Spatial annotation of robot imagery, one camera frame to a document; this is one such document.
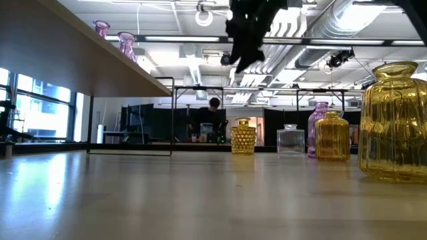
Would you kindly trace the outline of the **black overhead crossbar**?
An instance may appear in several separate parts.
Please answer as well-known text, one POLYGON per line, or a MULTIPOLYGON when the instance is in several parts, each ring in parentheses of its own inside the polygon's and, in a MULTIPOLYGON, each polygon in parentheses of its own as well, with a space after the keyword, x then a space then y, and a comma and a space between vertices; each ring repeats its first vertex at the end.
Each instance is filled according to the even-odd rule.
MULTIPOLYGON (((227 36, 187 36, 187 35, 134 35, 136 43, 215 43, 231 44, 234 39, 227 36)), ((332 47, 427 47, 418 39, 319 39, 307 37, 264 37, 266 45, 304 45, 332 47)))

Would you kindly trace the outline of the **black background table frame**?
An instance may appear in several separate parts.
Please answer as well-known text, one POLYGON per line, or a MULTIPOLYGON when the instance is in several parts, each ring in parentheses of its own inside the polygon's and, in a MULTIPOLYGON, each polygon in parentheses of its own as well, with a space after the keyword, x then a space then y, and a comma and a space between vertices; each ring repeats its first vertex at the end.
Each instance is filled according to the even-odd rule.
POLYGON ((317 89, 291 89, 291 91, 293 91, 296 94, 296 108, 297 108, 297 110, 299 110, 299 108, 300 108, 299 101, 302 99, 300 92, 305 92, 305 93, 331 93, 333 95, 335 93, 340 93, 341 96, 338 97, 338 99, 342 102, 342 109, 345 109, 344 97, 345 97, 345 93, 347 93, 349 90, 348 89, 317 88, 317 89))

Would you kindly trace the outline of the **black ceiling spotlight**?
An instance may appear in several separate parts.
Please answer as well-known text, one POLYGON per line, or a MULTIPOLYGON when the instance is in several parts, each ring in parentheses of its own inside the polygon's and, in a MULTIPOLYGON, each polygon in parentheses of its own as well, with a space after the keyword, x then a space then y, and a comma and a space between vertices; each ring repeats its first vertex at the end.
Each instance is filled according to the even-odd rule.
POLYGON ((330 59, 327 61, 326 65, 330 68, 338 68, 347 62, 349 59, 355 57, 353 49, 350 50, 341 50, 334 55, 331 55, 330 59))

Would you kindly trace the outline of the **pink ribbed flared-neck vase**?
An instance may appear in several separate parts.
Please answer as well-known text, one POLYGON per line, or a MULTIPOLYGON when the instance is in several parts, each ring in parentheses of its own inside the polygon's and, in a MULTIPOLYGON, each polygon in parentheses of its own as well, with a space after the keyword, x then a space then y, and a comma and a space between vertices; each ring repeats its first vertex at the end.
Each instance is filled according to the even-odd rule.
POLYGON ((93 26, 95 27, 96 33, 105 39, 107 37, 107 32, 109 31, 110 24, 106 21, 96 20, 93 22, 93 26))

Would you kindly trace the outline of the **blue and white box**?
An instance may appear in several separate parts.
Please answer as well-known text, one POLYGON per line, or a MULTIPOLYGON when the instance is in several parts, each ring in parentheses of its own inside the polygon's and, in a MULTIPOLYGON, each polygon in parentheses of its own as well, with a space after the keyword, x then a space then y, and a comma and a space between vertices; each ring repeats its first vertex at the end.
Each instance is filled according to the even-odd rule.
POLYGON ((212 123, 201 123, 199 128, 199 141, 201 143, 209 142, 209 139, 214 132, 214 125, 212 123))

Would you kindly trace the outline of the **silver ventilation duct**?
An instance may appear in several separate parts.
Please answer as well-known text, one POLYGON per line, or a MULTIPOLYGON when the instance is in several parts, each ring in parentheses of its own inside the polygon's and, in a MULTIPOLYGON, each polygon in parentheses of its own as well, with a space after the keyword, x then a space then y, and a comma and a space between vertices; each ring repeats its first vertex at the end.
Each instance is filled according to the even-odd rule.
MULTIPOLYGON (((335 0, 332 6, 308 30, 309 38, 352 38, 369 26, 385 10, 384 5, 354 5, 354 1, 335 0)), ((325 49, 301 49, 294 59, 296 68, 307 69, 329 53, 325 49)))

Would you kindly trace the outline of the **pink wavy-ribbed bulb vase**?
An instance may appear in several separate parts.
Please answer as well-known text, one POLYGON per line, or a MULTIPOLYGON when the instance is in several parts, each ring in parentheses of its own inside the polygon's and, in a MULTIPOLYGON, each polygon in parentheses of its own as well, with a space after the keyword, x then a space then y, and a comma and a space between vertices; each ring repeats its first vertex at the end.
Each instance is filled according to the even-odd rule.
POLYGON ((117 34, 119 39, 119 50, 134 63, 137 62, 137 57, 133 52, 133 43, 135 36, 132 33, 121 31, 117 34))

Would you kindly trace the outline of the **large bright window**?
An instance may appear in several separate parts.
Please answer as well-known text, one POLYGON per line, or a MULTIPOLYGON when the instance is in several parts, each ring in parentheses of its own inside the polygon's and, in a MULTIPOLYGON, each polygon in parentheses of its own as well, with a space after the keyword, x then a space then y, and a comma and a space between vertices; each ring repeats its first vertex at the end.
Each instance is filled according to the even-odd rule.
POLYGON ((84 95, 0 68, 0 140, 79 142, 84 95))

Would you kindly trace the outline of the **large yellow ribbed vase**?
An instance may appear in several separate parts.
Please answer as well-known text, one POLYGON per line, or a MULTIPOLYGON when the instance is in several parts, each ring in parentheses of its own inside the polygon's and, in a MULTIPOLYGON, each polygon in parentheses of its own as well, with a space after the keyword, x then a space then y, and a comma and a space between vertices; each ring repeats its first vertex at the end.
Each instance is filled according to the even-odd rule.
POLYGON ((418 64, 387 63, 373 69, 377 82, 363 96, 358 166, 367 176, 427 183, 427 81, 418 64))

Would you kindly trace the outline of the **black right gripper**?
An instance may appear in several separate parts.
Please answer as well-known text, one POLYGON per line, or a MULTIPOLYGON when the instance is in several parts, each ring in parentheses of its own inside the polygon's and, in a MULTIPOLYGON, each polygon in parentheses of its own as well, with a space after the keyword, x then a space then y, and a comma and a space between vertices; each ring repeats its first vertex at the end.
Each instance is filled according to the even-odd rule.
POLYGON ((264 61, 260 50, 262 38, 281 9, 288 9, 288 0, 231 0, 232 18, 226 21, 226 33, 233 39, 230 64, 239 61, 236 73, 241 73, 251 64, 264 61))

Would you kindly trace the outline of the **black monitor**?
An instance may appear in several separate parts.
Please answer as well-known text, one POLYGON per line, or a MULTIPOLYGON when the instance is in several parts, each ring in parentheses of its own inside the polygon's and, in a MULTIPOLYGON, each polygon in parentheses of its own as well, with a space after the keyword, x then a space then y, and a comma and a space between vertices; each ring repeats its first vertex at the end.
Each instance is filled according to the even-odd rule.
POLYGON ((128 105, 121 108, 120 130, 134 133, 151 133, 153 104, 128 105))

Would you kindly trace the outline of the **person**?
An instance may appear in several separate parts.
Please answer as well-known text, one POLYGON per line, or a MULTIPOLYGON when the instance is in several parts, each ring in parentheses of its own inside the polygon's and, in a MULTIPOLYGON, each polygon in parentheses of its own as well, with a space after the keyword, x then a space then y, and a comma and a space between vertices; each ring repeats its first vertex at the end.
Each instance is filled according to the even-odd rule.
POLYGON ((199 135, 200 125, 202 123, 211 123, 213 126, 213 142, 218 142, 217 132, 220 124, 223 122, 223 115, 218 110, 220 103, 221 102, 217 97, 212 97, 209 100, 209 107, 201 107, 189 115, 187 124, 190 135, 199 135))

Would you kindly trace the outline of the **yellow hobnail vase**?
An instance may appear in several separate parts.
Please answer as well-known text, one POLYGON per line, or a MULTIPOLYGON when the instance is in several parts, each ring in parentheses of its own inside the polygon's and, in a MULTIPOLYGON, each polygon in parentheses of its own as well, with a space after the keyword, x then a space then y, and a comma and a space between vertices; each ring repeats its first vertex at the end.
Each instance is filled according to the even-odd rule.
POLYGON ((256 128, 250 127, 250 118, 237 118, 238 125, 232 127, 231 145, 234 155, 253 155, 256 145, 256 128))

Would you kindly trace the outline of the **small yellow ribbed vase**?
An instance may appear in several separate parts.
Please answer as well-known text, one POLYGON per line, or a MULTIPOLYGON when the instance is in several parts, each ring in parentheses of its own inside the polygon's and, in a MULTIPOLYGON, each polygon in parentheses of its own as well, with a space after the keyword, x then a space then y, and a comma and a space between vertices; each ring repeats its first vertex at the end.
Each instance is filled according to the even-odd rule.
POLYGON ((340 111, 327 111, 316 121, 316 159, 319 161, 350 160, 350 125, 340 111))

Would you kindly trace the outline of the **clear ribbed square bottle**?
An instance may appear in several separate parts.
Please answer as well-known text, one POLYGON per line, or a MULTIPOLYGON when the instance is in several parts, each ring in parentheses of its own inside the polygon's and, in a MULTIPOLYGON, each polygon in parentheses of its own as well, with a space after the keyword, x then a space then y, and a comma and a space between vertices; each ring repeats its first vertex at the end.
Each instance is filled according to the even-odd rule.
POLYGON ((277 130, 277 152, 279 155, 303 155, 305 153, 305 133, 296 124, 285 124, 277 130))

